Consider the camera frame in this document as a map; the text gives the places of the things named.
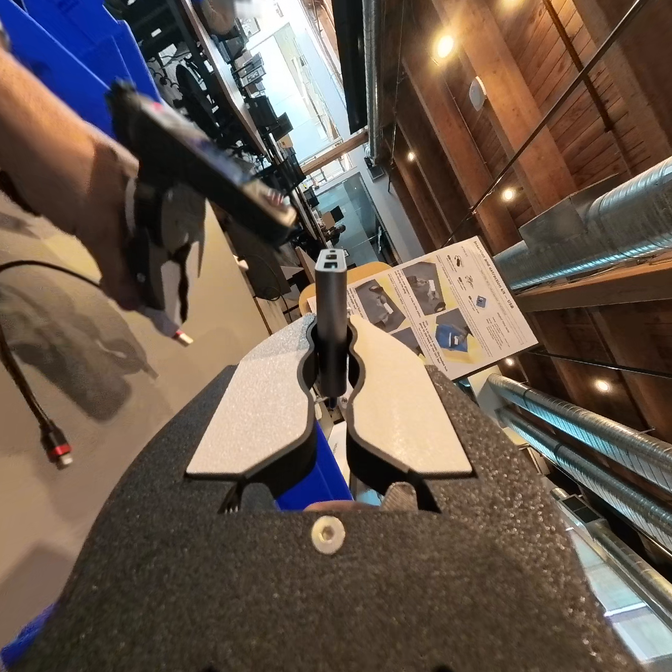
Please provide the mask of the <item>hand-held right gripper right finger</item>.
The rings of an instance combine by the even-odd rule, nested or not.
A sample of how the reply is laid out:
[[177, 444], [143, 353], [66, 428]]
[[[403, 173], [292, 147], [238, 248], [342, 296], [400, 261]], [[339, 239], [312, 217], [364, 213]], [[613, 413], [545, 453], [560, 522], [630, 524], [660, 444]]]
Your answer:
[[356, 448], [431, 480], [473, 467], [420, 357], [361, 316], [349, 319], [347, 425]]

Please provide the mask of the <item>long office desk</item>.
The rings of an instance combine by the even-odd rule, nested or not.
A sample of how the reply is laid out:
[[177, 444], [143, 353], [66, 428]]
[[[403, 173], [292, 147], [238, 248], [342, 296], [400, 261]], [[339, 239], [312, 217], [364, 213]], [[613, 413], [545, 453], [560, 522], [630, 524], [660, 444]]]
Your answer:
[[206, 26], [200, 20], [200, 15], [195, 10], [192, 1], [181, 1], [181, 12], [187, 17], [189, 31], [194, 35], [200, 45], [205, 62], [212, 67], [212, 75], [215, 78], [214, 90], [217, 92], [222, 104], [228, 104], [231, 112], [245, 130], [245, 135], [255, 148], [257, 155], [263, 156], [273, 165], [276, 171], [280, 171], [282, 163], [288, 158], [281, 147], [270, 134], [259, 133], [253, 118], [247, 107], [247, 99], [236, 84], [229, 64], [225, 63], [218, 44], [208, 33]]

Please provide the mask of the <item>black box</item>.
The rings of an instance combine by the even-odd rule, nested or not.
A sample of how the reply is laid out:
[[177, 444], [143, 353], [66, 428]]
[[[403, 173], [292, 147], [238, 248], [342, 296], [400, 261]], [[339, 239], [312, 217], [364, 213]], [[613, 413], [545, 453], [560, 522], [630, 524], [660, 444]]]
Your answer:
[[247, 264], [247, 279], [254, 296], [274, 301], [290, 292], [274, 249], [239, 223], [228, 219], [223, 224], [235, 255]]

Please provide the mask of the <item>grey usb hub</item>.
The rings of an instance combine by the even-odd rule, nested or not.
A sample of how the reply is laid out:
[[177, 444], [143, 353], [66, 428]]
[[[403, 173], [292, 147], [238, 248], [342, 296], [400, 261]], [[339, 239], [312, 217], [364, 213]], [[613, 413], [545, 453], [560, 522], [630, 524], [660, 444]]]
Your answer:
[[348, 387], [348, 279], [345, 252], [323, 249], [315, 266], [318, 387], [333, 410]]

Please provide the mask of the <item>thin black rail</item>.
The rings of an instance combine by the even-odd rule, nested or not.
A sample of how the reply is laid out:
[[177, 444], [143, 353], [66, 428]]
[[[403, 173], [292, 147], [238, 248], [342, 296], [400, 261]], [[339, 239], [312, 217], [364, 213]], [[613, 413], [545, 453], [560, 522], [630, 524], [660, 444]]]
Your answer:
[[[464, 1], [459, 56], [487, 97], [465, 112], [496, 178], [609, 35], [589, 18], [592, 1]], [[580, 81], [500, 182], [557, 201], [610, 175], [626, 180], [658, 162], [644, 122], [617, 84], [617, 45]]]

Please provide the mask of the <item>blue plastic bin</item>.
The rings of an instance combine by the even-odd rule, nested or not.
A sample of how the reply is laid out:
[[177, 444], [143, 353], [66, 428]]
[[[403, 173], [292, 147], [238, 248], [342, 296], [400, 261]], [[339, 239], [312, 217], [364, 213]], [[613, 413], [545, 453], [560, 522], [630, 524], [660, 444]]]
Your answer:
[[[318, 435], [315, 465], [294, 487], [275, 498], [281, 511], [302, 511], [309, 505], [330, 501], [352, 501], [348, 483], [322, 434]], [[52, 616], [58, 601], [54, 600], [31, 619], [24, 619], [12, 636], [1, 636], [1, 670], [8, 671], [24, 658], [38, 634]]]
[[130, 81], [161, 103], [129, 25], [103, 1], [2, 1], [1, 26], [13, 55], [85, 121], [113, 136], [106, 95]]

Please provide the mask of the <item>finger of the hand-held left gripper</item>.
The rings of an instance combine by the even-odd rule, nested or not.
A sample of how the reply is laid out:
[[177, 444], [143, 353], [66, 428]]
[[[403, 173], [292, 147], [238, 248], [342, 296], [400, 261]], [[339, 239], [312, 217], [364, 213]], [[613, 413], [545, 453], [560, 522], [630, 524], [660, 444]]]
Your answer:
[[200, 227], [190, 234], [180, 248], [180, 320], [184, 323], [189, 315], [189, 293], [200, 278], [204, 256], [205, 228]]
[[189, 315], [189, 271], [186, 258], [169, 259], [159, 271], [163, 308], [159, 318], [161, 331], [175, 337]]

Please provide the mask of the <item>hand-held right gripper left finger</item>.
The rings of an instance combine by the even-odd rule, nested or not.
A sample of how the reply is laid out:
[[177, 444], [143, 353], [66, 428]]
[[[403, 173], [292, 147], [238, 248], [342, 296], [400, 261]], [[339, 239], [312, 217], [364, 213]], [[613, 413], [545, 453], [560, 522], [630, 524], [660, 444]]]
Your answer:
[[307, 445], [315, 423], [314, 323], [304, 316], [241, 359], [186, 475], [250, 479]]

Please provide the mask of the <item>person's left hand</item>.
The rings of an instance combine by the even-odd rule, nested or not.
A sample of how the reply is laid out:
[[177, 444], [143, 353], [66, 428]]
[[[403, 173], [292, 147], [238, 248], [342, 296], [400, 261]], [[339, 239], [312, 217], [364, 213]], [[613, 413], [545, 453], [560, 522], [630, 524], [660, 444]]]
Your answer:
[[139, 172], [139, 162], [115, 140], [91, 133], [93, 158], [87, 193], [87, 214], [77, 238], [100, 272], [100, 286], [122, 310], [136, 311], [141, 301], [126, 260], [128, 228], [126, 190]]

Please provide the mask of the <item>long spiral air duct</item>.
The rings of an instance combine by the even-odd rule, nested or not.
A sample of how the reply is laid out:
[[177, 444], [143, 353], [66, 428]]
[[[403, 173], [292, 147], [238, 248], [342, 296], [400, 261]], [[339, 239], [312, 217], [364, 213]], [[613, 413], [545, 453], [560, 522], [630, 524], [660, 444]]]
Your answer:
[[616, 509], [641, 532], [671, 551], [670, 507], [593, 459], [584, 457], [509, 408], [500, 408], [497, 417], [544, 458]]
[[649, 481], [671, 480], [671, 444], [500, 374], [487, 381], [501, 398]]

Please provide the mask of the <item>printed instruction sheet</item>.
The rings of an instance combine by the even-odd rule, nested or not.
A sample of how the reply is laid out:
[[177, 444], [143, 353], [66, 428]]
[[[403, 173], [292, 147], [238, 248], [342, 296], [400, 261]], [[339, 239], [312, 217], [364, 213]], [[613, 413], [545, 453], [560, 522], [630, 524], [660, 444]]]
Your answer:
[[348, 313], [452, 381], [539, 344], [479, 237], [350, 283]]

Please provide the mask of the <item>person's left forearm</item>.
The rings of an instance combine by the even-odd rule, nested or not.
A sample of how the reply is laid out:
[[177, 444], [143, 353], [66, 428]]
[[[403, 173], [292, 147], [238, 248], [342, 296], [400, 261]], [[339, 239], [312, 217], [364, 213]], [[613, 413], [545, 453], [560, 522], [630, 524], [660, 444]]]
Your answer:
[[1, 168], [31, 209], [70, 235], [101, 223], [107, 197], [95, 181], [110, 146], [1, 49]]

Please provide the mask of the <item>metal ceiling pipe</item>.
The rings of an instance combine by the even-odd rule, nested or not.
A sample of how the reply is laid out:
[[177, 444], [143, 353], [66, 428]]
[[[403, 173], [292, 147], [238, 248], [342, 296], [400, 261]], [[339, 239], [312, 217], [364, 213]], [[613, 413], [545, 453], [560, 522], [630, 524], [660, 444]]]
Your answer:
[[362, 1], [368, 156], [382, 160], [382, 1]]

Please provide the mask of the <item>silver air duct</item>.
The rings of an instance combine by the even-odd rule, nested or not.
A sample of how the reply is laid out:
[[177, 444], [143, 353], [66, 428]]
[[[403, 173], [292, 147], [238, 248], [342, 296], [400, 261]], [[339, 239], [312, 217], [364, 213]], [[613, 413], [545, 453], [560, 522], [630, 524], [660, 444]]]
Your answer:
[[511, 290], [523, 290], [671, 250], [671, 157], [616, 184], [575, 192], [520, 229], [494, 256]]

